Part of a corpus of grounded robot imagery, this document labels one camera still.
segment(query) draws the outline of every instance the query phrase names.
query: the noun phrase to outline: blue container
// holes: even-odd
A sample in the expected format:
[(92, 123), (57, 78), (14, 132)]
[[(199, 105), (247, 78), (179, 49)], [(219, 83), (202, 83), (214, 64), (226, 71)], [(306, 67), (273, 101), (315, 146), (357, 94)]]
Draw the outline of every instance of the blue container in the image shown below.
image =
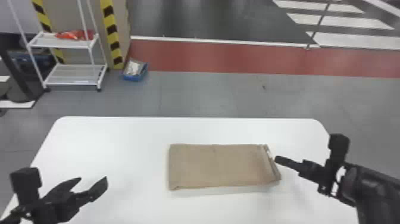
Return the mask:
[(138, 63), (139, 66), (139, 73), (136, 75), (131, 75), (131, 74), (127, 74), (127, 68), (124, 69), (124, 72), (122, 74), (122, 77), (124, 80), (128, 80), (128, 81), (132, 81), (132, 82), (140, 82), (147, 74), (147, 68), (148, 68), (148, 63), (144, 63), (141, 61), (137, 61), (137, 60), (130, 60), (132, 62)]

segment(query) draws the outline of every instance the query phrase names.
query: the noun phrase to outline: shelf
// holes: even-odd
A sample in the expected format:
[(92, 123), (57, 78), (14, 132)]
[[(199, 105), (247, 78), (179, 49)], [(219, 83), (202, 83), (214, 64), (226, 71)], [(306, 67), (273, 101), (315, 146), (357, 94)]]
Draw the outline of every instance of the shelf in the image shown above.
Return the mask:
[(45, 80), (47, 85), (97, 85), (107, 69), (105, 64), (57, 64)]
[(68, 48), (68, 49), (91, 49), (96, 43), (99, 35), (96, 33), (91, 41), (75, 41), (58, 39), (55, 33), (38, 33), (29, 43), (31, 48)]

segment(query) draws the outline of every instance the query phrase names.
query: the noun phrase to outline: red object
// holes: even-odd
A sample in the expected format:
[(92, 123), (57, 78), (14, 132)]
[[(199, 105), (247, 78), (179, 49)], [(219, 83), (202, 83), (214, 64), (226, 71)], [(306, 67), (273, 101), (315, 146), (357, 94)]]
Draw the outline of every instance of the red object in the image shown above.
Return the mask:
[[(95, 32), (93, 30), (87, 30), (87, 37), (92, 40)], [(56, 38), (59, 39), (72, 39), (72, 40), (86, 40), (85, 32), (80, 30), (69, 30), (64, 32), (59, 32), (55, 34)]]

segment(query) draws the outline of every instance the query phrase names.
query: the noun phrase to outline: red floor stripe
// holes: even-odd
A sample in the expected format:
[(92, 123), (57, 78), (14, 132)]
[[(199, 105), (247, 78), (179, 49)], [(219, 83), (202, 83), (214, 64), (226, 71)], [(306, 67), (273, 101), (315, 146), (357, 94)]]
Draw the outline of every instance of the red floor stripe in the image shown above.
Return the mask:
[(400, 52), (132, 40), (130, 56), (157, 71), (400, 77)]

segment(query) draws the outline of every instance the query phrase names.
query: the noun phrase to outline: robotic arm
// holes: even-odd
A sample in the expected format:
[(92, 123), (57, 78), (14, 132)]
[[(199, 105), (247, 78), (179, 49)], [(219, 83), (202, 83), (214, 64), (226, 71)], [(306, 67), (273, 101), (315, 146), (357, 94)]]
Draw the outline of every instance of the robotic arm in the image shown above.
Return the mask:
[(97, 200), (108, 188), (107, 177), (97, 181), (89, 190), (71, 192), (81, 178), (74, 178), (57, 185), (46, 196), (39, 198), (42, 186), (37, 168), (22, 168), (10, 174), (11, 185), (17, 194), (19, 205), (0, 224), (19, 224), (21, 218), (33, 224), (57, 224), (68, 222), (79, 208)]
[[(366, 167), (345, 162), (350, 140), (341, 134), (331, 134), (330, 157), (325, 166), (309, 160), (297, 163), (289, 158), (277, 156), (275, 162), (294, 169), (299, 176), (318, 184), (318, 192), (355, 207), (360, 224), (400, 223), (400, 180)], [(338, 170), (346, 170), (340, 181)], [(337, 193), (332, 193), (334, 184)]]

